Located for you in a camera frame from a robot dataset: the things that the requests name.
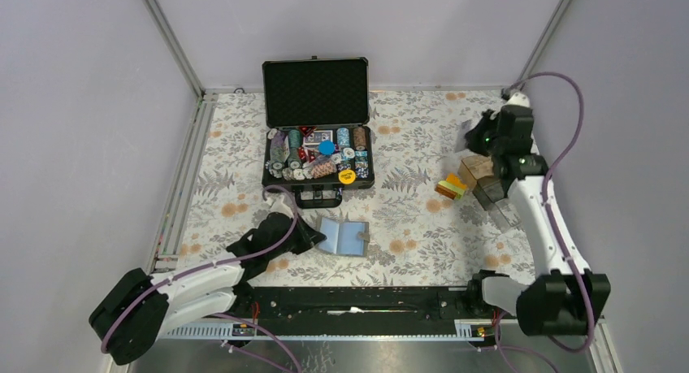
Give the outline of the beige card holder wallet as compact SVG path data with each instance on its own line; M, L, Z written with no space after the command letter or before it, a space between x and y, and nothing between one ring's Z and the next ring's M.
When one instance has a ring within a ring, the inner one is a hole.
M318 232L325 240L316 249L344 257L365 257L370 242L369 223L364 221L337 221L322 217L318 222Z

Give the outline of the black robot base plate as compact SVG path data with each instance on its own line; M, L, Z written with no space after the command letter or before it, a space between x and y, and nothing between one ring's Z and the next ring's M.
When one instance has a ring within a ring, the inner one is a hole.
M498 316L464 287L247 287L226 312L277 336L455 336Z

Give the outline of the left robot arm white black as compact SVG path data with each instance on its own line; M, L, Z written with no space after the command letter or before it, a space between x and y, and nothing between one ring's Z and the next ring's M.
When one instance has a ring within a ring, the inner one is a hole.
M197 319L249 312L249 280L282 254L302 254L326 235L299 216L271 212L223 252L196 267L148 275L128 271L90 314L102 352L118 365L143 356L163 334Z

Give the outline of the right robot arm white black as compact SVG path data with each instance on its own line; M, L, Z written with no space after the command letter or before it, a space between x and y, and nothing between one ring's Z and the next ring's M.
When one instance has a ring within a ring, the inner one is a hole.
M551 168L533 152L533 110L507 102L487 110L466 135L468 149L492 160L498 188L521 220L531 247L535 280L480 271L469 283L466 307L485 318L496 308L511 314L527 336L590 336L611 292L577 250L554 196Z

